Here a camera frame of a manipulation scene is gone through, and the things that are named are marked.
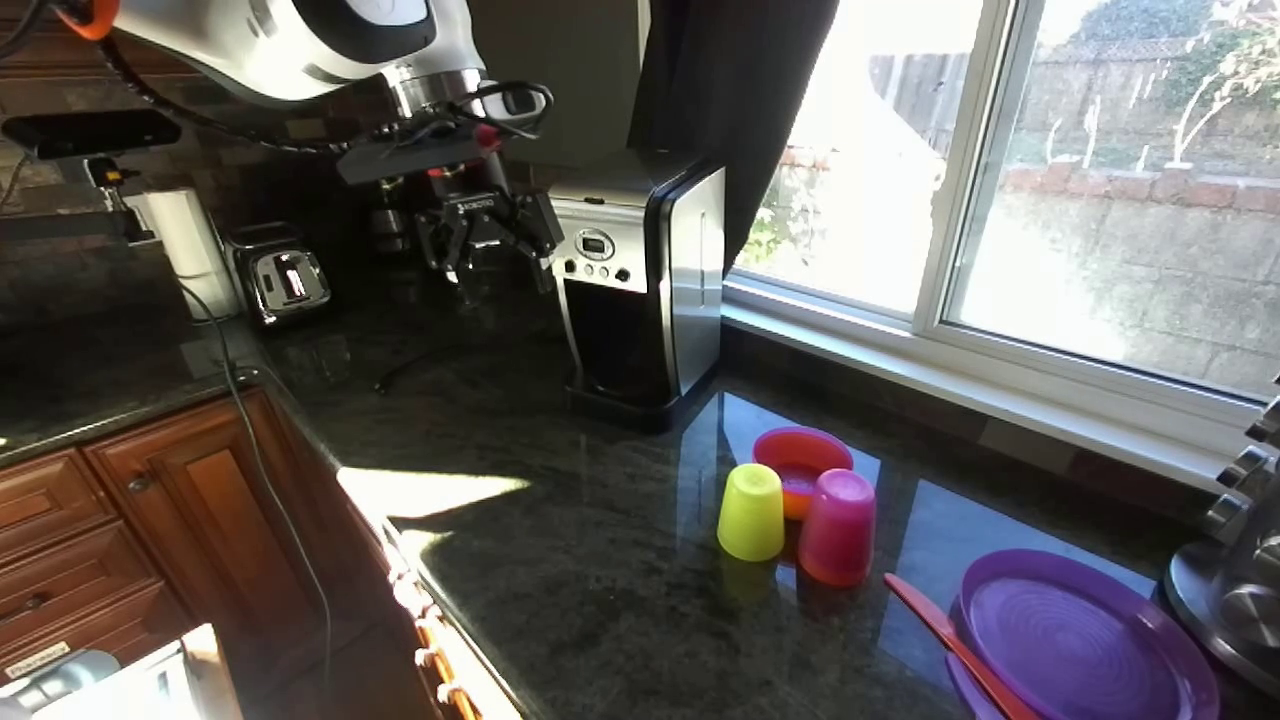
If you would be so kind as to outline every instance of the kitchen counter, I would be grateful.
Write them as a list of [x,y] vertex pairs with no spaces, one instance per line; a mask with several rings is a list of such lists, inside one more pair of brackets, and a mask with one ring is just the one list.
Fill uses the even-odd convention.
[[[725,340],[712,384],[667,427],[627,427],[565,392],[568,352],[546,295],[459,302],[412,273],[340,295],[293,333],[232,322],[230,348],[343,469],[353,500],[396,522],[528,717],[963,717],[941,644],[882,580],[828,590],[793,556],[720,556],[725,472],[780,425],[828,427],[857,453],[882,500],[871,571],[892,567],[941,603],[998,547],[1066,551],[1154,597],[1191,534],[859,405],[875,380],[752,335]],[[218,335],[162,327],[116,327],[143,380],[128,358],[65,384],[71,397],[12,398],[4,380],[12,427],[47,412],[0,464],[222,392]],[[1278,702],[1230,679],[1230,717]]]

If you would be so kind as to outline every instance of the coffee maker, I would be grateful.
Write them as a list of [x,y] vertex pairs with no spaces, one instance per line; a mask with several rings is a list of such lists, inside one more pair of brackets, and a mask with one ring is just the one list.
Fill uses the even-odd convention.
[[573,392],[665,425],[720,356],[725,167],[627,153],[548,188]]
[[1218,475],[1208,541],[1171,556],[1163,597],[1220,664],[1280,698],[1280,398],[1250,440]]

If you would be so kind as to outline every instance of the red bowl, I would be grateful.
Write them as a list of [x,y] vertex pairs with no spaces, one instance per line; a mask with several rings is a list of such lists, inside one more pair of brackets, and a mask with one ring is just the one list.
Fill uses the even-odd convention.
[[820,427],[776,427],[756,434],[752,448],[756,464],[770,464],[783,480],[783,511],[787,520],[810,514],[810,500],[816,491],[816,480],[828,469],[851,469],[851,453],[840,434],[828,434]]

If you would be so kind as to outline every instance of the window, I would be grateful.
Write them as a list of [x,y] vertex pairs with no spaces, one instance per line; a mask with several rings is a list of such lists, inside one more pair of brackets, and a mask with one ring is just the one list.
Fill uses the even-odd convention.
[[1208,484],[1280,373],[1278,95],[1271,2],[840,2],[734,302]]

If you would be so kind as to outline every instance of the yellow cup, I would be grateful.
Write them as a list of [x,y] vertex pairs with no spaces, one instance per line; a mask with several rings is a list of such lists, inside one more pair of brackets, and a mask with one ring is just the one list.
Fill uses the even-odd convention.
[[729,556],[750,565],[783,551],[783,480],[770,464],[737,464],[729,472],[715,541]]

